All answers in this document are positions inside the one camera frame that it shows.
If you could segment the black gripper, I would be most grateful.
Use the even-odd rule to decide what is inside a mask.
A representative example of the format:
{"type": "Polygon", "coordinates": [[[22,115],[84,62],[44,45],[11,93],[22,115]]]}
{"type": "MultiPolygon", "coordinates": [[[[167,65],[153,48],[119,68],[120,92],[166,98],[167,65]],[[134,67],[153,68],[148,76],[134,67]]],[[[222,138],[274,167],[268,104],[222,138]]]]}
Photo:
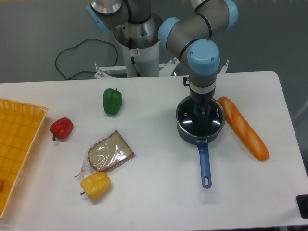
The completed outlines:
{"type": "Polygon", "coordinates": [[[201,126],[208,125],[207,105],[213,99],[216,89],[216,77],[184,77],[184,86],[188,86],[190,95],[183,99],[184,102],[197,103],[198,120],[201,126]]]}

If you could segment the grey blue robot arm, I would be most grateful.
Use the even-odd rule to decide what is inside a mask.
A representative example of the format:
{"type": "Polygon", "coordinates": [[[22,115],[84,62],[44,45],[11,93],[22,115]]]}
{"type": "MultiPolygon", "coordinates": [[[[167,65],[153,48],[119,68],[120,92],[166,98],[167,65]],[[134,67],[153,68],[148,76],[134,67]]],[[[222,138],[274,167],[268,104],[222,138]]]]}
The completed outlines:
{"type": "Polygon", "coordinates": [[[232,0],[193,0],[194,15],[161,20],[148,0],[94,0],[86,6],[97,28],[122,46],[128,77],[158,75],[158,45],[163,45],[189,72],[190,96],[199,123],[205,123],[220,63],[211,37],[233,26],[238,8],[232,0]]]}

